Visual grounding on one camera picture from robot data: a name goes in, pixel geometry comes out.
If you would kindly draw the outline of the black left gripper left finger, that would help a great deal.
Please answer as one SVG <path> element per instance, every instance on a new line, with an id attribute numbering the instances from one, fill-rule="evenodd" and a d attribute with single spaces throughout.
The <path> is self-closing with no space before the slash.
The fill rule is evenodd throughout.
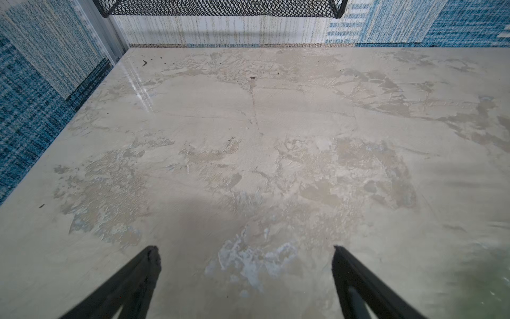
<path id="1" fill-rule="evenodd" d="M 63 318 L 145 318 L 162 271 L 156 246 L 148 246 Z"/>

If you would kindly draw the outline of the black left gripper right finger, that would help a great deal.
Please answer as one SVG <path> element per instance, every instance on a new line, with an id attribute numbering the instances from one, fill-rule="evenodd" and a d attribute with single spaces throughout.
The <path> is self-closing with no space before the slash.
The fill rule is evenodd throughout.
<path id="1" fill-rule="evenodd" d="M 331 265 L 344 318 L 424 317 L 345 247 L 335 247 Z"/>

